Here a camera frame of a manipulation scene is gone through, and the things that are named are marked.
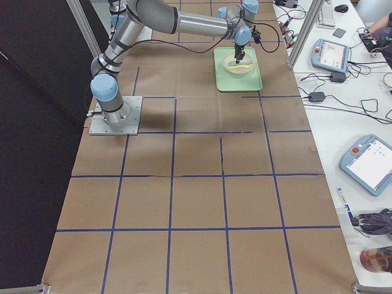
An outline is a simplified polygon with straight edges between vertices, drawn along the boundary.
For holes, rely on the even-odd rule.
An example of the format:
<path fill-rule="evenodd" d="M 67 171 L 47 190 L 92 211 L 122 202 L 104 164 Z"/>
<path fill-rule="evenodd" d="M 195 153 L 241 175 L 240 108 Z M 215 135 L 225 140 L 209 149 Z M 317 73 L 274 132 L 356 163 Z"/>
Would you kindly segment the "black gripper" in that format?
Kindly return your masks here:
<path fill-rule="evenodd" d="M 239 64 L 239 61 L 244 58 L 244 47 L 245 45 L 238 45 L 235 43 L 235 64 Z"/>

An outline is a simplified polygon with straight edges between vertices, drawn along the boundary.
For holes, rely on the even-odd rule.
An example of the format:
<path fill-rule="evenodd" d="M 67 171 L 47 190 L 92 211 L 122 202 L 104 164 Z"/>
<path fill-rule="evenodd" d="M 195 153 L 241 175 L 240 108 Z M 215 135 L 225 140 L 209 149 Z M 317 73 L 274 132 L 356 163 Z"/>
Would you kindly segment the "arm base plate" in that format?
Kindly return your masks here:
<path fill-rule="evenodd" d="M 153 30 L 151 28 L 148 27 L 144 27 L 141 32 L 139 33 L 136 41 L 140 42 L 143 40 L 151 40 L 152 39 L 152 34 L 153 34 Z"/>
<path fill-rule="evenodd" d="M 122 96 L 122 108 L 116 112 L 103 111 L 96 103 L 89 127 L 90 135 L 137 135 L 140 125 L 142 96 Z"/>

